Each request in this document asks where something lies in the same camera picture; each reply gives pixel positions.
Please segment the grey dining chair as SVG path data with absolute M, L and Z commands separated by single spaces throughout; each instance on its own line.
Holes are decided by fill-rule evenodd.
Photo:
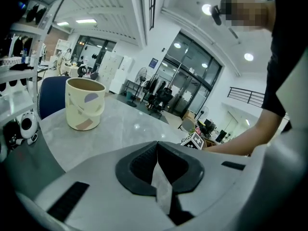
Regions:
M 183 119 L 182 123 L 178 127 L 180 130 L 185 130 L 188 133 L 192 133 L 195 131 L 195 123 L 189 117 Z

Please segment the white round robot toy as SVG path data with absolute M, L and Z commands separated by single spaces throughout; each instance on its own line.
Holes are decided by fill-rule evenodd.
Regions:
M 20 133 L 28 145 L 33 144 L 38 138 L 38 121 L 34 112 L 26 112 L 21 117 Z

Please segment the black balcony railing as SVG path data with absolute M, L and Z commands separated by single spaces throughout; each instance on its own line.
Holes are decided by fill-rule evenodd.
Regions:
M 228 98 L 236 99 L 238 101 L 242 101 L 247 104 L 254 105 L 256 107 L 260 107 L 264 101 L 264 93 L 246 90 L 242 88 L 230 87 L 229 93 L 227 95 Z
M 154 28 L 156 0 L 149 0 L 149 30 Z

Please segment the person's black shirt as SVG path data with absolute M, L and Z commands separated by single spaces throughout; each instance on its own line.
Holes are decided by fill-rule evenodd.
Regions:
M 280 117 L 286 114 L 276 91 L 296 66 L 308 46 L 305 16 L 308 0 L 275 0 L 276 19 L 272 32 L 272 56 L 267 67 L 267 86 L 262 108 Z

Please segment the blue upholstered chair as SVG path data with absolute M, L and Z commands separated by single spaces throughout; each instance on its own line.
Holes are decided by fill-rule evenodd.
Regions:
M 65 84 L 69 76 L 47 77 L 38 92 L 37 111 L 41 120 L 65 108 Z

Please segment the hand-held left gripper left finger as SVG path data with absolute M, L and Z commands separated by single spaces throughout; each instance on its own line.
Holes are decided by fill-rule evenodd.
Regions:
M 46 186 L 34 202 L 44 211 L 75 183 L 89 185 L 65 224 L 82 231 L 164 231 L 175 224 L 153 196 L 132 194 L 116 178 L 116 164 L 126 155 L 152 145 L 136 144 L 90 157 Z

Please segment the clothes rack with dark coats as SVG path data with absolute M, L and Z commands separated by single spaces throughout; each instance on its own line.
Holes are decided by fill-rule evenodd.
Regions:
M 159 90 L 167 87 L 168 84 L 169 81 L 167 79 L 158 74 L 154 74 L 143 86 L 143 99 L 148 100 L 152 95 L 156 95 Z

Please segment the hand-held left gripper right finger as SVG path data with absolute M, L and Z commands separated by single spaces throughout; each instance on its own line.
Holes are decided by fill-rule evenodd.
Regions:
M 158 142 L 157 159 L 172 187 L 168 217 L 183 224 L 210 208 L 242 174 L 248 159 Z

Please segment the white locker cabinet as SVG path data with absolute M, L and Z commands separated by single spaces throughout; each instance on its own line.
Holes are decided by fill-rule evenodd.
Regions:
M 120 94 L 133 65 L 133 58 L 107 51 L 98 68 L 96 80 L 105 86 L 106 92 Z

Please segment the white display shelf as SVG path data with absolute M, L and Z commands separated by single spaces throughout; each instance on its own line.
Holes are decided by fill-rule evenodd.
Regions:
M 37 113 L 39 54 L 49 28 L 49 24 L 33 27 L 18 23 L 14 23 L 11 27 L 11 31 L 14 33 L 32 37 L 31 47 L 36 45 L 37 50 L 33 69 L 19 71 L 7 68 L 0 72 L 0 84 L 6 84 L 4 94 L 0 95 L 0 127 L 27 111 Z

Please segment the large black standing fan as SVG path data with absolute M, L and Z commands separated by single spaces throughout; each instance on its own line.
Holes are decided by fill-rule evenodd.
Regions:
M 137 90 L 133 96 L 132 99 L 130 99 L 129 101 L 127 101 L 127 104 L 131 107 L 136 107 L 136 103 L 134 102 L 138 96 L 138 93 L 139 93 L 139 89 L 141 88 L 141 85 L 143 82 L 146 81 L 146 76 L 147 76 L 147 68 L 146 67 L 143 67 L 139 70 L 139 72 L 137 73 L 136 75 L 136 78 L 135 78 L 135 84 L 137 84 Z

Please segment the black office chair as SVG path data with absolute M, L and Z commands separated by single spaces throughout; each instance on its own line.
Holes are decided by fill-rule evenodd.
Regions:
M 154 113 L 159 114 L 159 118 L 162 116 L 162 111 L 173 98 L 172 90 L 170 88 L 164 88 L 160 90 L 155 97 L 149 102 L 148 110 L 150 111 L 149 115 L 151 116 Z

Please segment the cream patterned bucket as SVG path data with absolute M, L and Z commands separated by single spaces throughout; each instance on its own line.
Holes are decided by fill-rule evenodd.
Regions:
M 79 131 L 94 129 L 104 111 L 106 88 L 88 78 L 69 78 L 65 83 L 65 114 L 68 125 Z

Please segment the person's right forearm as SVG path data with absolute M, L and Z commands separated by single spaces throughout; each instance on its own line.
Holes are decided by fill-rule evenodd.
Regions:
M 262 110 L 253 127 L 227 143 L 208 147 L 206 150 L 213 153 L 249 155 L 256 147 L 270 142 L 281 122 L 281 116 L 268 110 Z

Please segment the small black standing fan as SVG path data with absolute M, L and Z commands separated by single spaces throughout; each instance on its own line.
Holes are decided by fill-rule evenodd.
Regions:
M 201 121 L 204 121 L 206 120 L 207 116 L 208 116 L 208 113 L 209 113 L 209 109 L 207 106 L 203 106 L 199 112 L 199 116 L 198 118 L 196 119 L 197 121 L 198 120 L 201 120 Z

